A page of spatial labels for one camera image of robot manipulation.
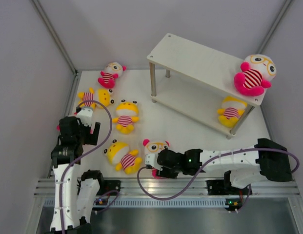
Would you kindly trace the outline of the white two-tier shelf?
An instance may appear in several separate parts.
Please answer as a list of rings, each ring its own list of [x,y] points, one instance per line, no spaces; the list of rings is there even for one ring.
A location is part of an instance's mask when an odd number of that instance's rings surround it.
[[[147,56],[151,98],[174,111],[232,138],[248,115],[261,105],[264,95],[247,97],[235,88],[233,78],[243,60],[168,33]],[[238,123],[221,125],[217,109],[224,97],[247,103]]]

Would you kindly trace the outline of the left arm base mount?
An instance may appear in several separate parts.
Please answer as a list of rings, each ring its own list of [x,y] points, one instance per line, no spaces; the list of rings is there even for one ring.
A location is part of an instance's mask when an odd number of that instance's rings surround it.
[[[120,191],[121,188],[121,181],[120,180],[104,180],[99,183],[100,189],[97,192],[97,195],[103,195],[104,193],[107,193],[112,190]]]

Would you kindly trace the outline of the yellow plush under shelf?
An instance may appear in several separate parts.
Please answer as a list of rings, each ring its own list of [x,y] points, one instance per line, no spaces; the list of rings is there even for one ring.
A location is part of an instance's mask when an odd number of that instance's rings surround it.
[[[232,96],[227,96],[217,110],[220,124],[227,128],[233,128],[242,114],[245,112],[247,103]]]

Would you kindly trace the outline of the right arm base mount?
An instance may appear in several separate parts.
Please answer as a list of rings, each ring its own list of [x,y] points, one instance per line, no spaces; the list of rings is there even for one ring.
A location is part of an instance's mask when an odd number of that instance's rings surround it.
[[[207,180],[207,191],[208,195],[248,195],[252,194],[252,190],[247,187],[243,189],[232,187],[231,185],[226,185],[224,180]]]

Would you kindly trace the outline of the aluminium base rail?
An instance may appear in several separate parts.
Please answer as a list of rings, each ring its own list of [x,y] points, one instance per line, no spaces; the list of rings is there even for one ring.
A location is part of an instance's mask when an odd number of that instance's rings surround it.
[[[113,199],[114,207],[206,207],[218,208],[228,207],[234,200],[239,198],[292,198],[299,197],[300,192],[296,182],[256,182],[249,190],[248,195],[208,195],[207,180],[216,178],[197,178],[190,187],[180,196],[172,200],[155,200],[148,196],[165,198],[180,192],[189,182],[189,178],[173,179],[151,179],[142,178],[117,178],[121,181],[120,195],[106,196],[109,201]]]

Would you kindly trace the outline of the yellow plush centre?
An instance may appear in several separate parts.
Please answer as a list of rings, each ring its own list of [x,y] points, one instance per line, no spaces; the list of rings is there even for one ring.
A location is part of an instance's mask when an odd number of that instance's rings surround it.
[[[134,130],[134,123],[139,121],[138,102],[122,99],[116,108],[116,117],[112,122],[121,134],[129,134]]]

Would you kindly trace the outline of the pink plush at table back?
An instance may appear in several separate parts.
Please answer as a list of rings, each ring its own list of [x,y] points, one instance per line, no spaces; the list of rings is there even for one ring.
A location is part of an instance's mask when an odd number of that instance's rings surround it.
[[[124,71],[126,71],[126,66],[120,65],[118,62],[111,62],[100,72],[98,83],[106,89],[112,89]]]

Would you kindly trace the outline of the yellow plush front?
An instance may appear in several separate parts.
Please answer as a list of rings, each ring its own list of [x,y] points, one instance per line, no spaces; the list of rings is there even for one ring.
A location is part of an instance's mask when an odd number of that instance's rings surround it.
[[[104,149],[103,154],[116,171],[123,170],[127,175],[137,172],[142,163],[138,149],[131,150],[127,143],[116,139],[108,148]]]

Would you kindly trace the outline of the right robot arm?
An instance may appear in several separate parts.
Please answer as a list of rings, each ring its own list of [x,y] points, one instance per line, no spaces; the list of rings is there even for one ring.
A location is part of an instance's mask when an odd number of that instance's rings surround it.
[[[269,139],[259,138],[247,149],[208,151],[190,149],[176,153],[163,149],[149,154],[145,162],[158,170],[157,176],[176,179],[179,173],[194,176],[198,173],[223,171],[223,189],[233,194],[249,184],[260,181],[290,182],[287,149]]]

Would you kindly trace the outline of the yellow plush sideways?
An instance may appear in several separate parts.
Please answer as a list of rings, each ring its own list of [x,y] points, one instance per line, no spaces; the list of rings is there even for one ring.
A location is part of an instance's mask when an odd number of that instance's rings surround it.
[[[103,107],[97,103],[94,103],[92,100],[100,102],[103,106],[108,107],[109,105],[113,105],[115,100],[112,98],[113,90],[99,88],[94,90],[92,87],[89,88],[88,92],[78,92],[77,96],[80,99],[79,104],[83,102],[81,107],[86,106],[92,109],[96,107],[102,109]]]

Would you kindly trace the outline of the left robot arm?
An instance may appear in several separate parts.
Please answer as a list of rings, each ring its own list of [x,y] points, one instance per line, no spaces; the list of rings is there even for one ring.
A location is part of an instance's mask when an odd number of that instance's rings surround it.
[[[55,203],[49,233],[90,234],[90,215],[95,195],[105,190],[99,170],[87,171],[78,182],[84,145],[97,145],[100,123],[91,129],[79,117],[59,121],[57,144],[51,152],[55,177]]]

